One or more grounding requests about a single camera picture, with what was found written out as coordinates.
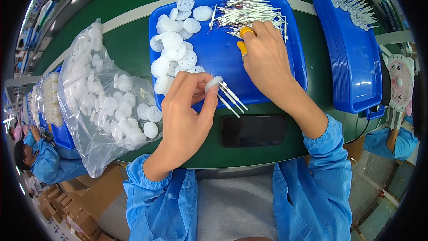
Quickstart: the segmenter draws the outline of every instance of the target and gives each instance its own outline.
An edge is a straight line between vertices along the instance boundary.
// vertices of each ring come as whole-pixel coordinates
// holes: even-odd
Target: black cable
[[[364,134],[364,132],[366,131],[366,129],[367,129],[367,127],[368,127],[368,124],[370,123],[370,118],[372,117],[372,111],[373,111],[373,109],[372,108],[370,108],[370,114],[368,115],[368,120],[367,120],[367,125],[366,125],[366,127],[364,128],[364,130],[361,132],[361,134],[355,139],[355,140],[353,140],[353,141],[350,141],[350,142],[347,142],[346,144],[350,144],[350,143],[352,143],[352,142],[355,142],[356,140],[358,140],[363,134]]]

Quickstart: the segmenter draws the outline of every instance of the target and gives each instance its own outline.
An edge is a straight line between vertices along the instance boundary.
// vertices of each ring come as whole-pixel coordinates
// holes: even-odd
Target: black hair
[[[19,140],[18,142],[16,142],[15,148],[13,151],[13,157],[15,158],[15,164],[19,168],[19,170],[24,172],[24,170],[30,169],[29,166],[24,164],[25,156],[24,156],[24,141],[23,140]]]

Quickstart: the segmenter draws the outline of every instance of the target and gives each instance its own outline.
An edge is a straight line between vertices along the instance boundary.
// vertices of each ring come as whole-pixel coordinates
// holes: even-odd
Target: stacked blue trays
[[[199,6],[211,6],[212,8],[217,4],[220,6],[222,1],[227,0],[195,0],[195,8]],[[294,19],[293,11],[290,4],[286,0],[269,0],[270,4],[276,8],[281,8],[282,15],[287,18],[287,52],[288,60],[290,62],[291,72],[296,78],[300,86],[306,91],[308,87],[308,80],[306,75],[306,64],[303,56],[302,43],[300,41],[299,31],[297,29],[296,20]],[[176,3],[171,3],[157,8],[150,15],[148,22],[148,36],[151,39],[157,35],[156,23],[162,14],[169,15],[172,8],[176,8]],[[239,41],[237,37],[227,34],[222,28],[216,29],[214,25],[213,30],[208,32],[208,24],[210,20],[201,22],[201,31],[194,34],[190,39],[186,40],[193,45],[193,50],[198,56],[196,65],[204,67],[207,73],[213,76],[222,76],[227,82],[228,87],[239,97],[239,99],[246,105],[258,104],[270,101],[263,95],[253,84],[247,72],[243,68],[241,61],[241,52],[236,46]],[[150,49],[150,63],[161,56],[160,52],[155,52]],[[161,110],[161,103],[164,96],[154,94],[156,105]],[[193,105],[196,111],[202,108],[202,102]],[[225,108],[224,104],[219,102],[217,108]]]
[[[375,34],[355,26],[349,12],[331,0],[313,0],[324,30],[333,74],[337,110],[356,114],[380,104],[381,60]]]

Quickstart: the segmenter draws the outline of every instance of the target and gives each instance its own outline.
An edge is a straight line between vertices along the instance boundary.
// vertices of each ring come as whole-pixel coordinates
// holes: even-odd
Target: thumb
[[[211,125],[213,122],[214,113],[218,104],[217,93],[218,87],[212,86],[205,96],[204,105],[198,116],[198,120],[201,120],[203,124]]]

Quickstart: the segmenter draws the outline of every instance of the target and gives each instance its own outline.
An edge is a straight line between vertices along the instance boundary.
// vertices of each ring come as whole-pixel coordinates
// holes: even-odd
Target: green workbench
[[[158,0],[93,0],[77,13],[64,26],[56,38],[51,41],[41,58],[36,71],[43,72],[65,49],[73,38],[95,18],[104,22],[126,11]],[[342,122],[343,137],[349,142],[358,137],[367,125],[364,114],[352,115],[338,111],[333,106],[333,84],[327,43],[321,23],[317,16],[293,11],[300,32],[303,52],[307,67],[307,94],[327,114]],[[151,80],[148,17],[122,25],[103,36],[103,43],[115,64],[128,73]],[[273,103],[249,105],[246,114],[282,114]],[[221,120],[231,115],[228,109],[218,109],[214,124],[200,150],[183,167],[218,168],[248,166],[272,163],[302,157],[308,154],[303,145],[303,136],[296,122],[290,117],[287,121],[284,142],[278,146],[264,148],[224,148],[221,145]],[[374,130],[379,118],[370,121],[366,132]],[[152,153],[160,140],[151,142],[136,151],[131,151],[117,158],[129,163],[142,154]]]

